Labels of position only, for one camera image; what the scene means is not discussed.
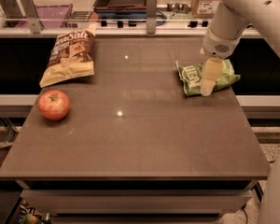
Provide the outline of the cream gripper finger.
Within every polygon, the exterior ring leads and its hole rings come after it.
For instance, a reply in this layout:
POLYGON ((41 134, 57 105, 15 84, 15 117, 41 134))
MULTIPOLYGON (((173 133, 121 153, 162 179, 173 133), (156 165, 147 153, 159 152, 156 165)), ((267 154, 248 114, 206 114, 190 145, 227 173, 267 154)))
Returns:
POLYGON ((209 96, 212 93, 223 67, 223 60, 217 57, 212 57, 203 64, 202 79, 200 82, 202 96, 209 96))

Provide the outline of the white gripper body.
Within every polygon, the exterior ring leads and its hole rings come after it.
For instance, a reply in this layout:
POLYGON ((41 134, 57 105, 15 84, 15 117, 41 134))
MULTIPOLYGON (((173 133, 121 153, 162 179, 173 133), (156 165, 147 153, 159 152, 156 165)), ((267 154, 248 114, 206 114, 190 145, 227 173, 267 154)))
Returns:
POLYGON ((201 54, 207 57, 226 59, 239 44, 241 31, 238 29, 217 30, 210 25, 203 37, 201 54))

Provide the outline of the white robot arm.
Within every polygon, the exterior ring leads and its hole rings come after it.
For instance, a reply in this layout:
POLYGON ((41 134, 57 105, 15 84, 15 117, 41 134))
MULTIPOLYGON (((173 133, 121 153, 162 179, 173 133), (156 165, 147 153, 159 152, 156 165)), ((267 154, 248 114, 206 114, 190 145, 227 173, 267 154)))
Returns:
MULTIPOLYGON (((203 38, 203 54, 229 57, 248 24, 280 58, 280 0, 220 0, 203 38)), ((280 154, 267 179, 258 224, 280 224, 280 154)))

